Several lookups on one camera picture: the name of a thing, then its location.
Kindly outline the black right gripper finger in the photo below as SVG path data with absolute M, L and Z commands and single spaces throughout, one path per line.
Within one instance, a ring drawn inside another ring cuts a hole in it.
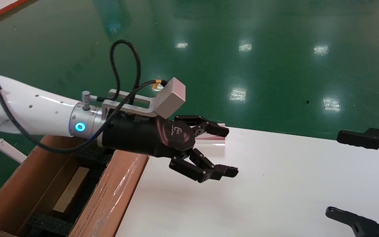
M 352 212 L 327 207 L 325 216 L 350 226 L 356 237 L 379 237 L 379 223 Z
M 379 129 L 369 128 L 364 133 L 342 130 L 338 133 L 337 142 L 340 144 L 379 149 Z

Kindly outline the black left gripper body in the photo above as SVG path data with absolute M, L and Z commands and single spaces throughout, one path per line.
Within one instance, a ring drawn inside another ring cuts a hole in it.
M 115 150 L 173 158 L 193 149 L 195 136 L 180 121 L 119 113 L 102 132 L 100 144 Z

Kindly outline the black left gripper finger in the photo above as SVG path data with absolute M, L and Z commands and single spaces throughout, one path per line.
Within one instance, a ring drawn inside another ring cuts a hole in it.
M 225 138 L 230 132 L 228 128 L 222 127 L 218 123 L 207 120 L 202 116 L 175 116 L 175 121 L 182 122 L 189 126 L 193 131 L 195 137 L 208 133 Z
M 173 156 L 169 168 L 199 183 L 209 179 L 220 180 L 222 177 L 234 178 L 239 172 L 236 167 L 213 164 L 196 148 Z

